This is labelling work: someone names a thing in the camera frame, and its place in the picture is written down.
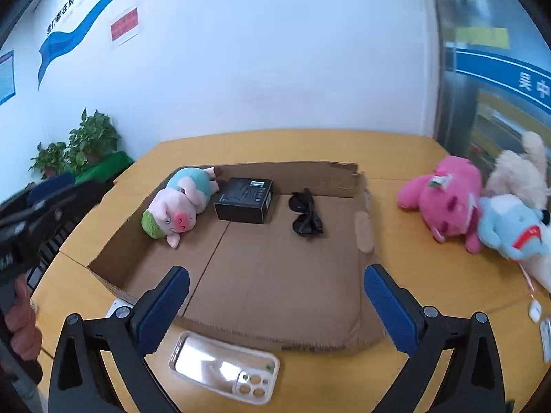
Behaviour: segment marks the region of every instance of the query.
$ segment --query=wooden table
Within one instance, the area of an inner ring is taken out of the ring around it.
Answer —
[[[543,363],[538,327],[527,315],[525,283],[513,263],[485,251],[469,255],[460,241],[437,244],[418,213],[396,208],[405,180],[429,173],[445,156],[432,139],[362,131],[282,130],[212,135],[158,144],[119,177],[115,187],[79,224],[40,282],[33,300],[44,335],[41,362],[51,364],[68,314],[103,317],[114,296],[87,270],[111,235],[171,171],[184,165],[330,160],[357,162],[367,174],[373,225],[381,262],[399,285],[422,305],[442,313],[488,313],[500,352],[506,396],[516,411],[530,398],[548,367]],[[551,302],[542,296],[544,312]],[[157,353],[148,356],[153,372],[183,411],[253,411],[173,375],[169,356],[182,330],[172,326]],[[359,354],[281,352],[282,370],[265,411],[370,411],[401,370],[406,356],[385,340]],[[445,352],[418,411],[426,411],[441,382]],[[137,411],[111,357],[107,367],[127,411]]]

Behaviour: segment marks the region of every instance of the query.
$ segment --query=sunglasses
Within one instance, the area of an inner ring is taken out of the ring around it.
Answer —
[[[312,193],[304,188],[301,193],[293,193],[289,199],[289,208],[302,213],[293,222],[293,231],[302,237],[310,237],[323,233],[323,223],[316,212]]]

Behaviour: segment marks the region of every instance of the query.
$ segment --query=blue gripper pad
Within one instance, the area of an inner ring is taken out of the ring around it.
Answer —
[[[397,286],[380,264],[370,265],[365,269],[364,290],[396,349],[411,357],[419,346],[423,332],[421,306],[408,291]]]
[[[138,354],[146,356],[156,352],[188,293],[189,273],[183,267],[174,266],[156,289],[140,298],[131,320]]]

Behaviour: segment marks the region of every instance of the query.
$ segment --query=blue banner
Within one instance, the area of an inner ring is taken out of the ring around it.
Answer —
[[[0,57],[0,106],[15,96],[13,49]]]
[[[551,73],[526,62],[472,49],[455,50],[457,73],[503,88],[551,114]]]
[[[107,5],[113,0],[100,0],[92,10],[86,15],[81,24],[79,24],[72,32],[52,32],[40,47],[40,55],[42,63],[38,70],[38,87],[46,74],[46,69],[54,59],[57,59],[64,54],[70,53],[84,39],[90,28],[100,16]]]

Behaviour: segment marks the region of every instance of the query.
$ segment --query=screw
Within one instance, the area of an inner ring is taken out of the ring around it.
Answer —
[[[423,313],[427,316],[427,317],[431,317],[431,318],[434,318],[434,317],[437,317],[438,316],[438,309],[435,308],[435,307],[432,307],[432,306],[427,306],[423,309]]]
[[[486,314],[483,313],[483,312],[477,312],[477,313],[475,314],[475,318],[476,318],[476,320],[477,320],[478,322],[486,322],[486,321],[488,321],[488,317],[487,317]]]
[[[78,315],[71,314],[67,317],[67,324],[75,324],[78,321]]]
[[[117,318],[126,318],[130,315],[130,308],[122,306],[115,311]]]

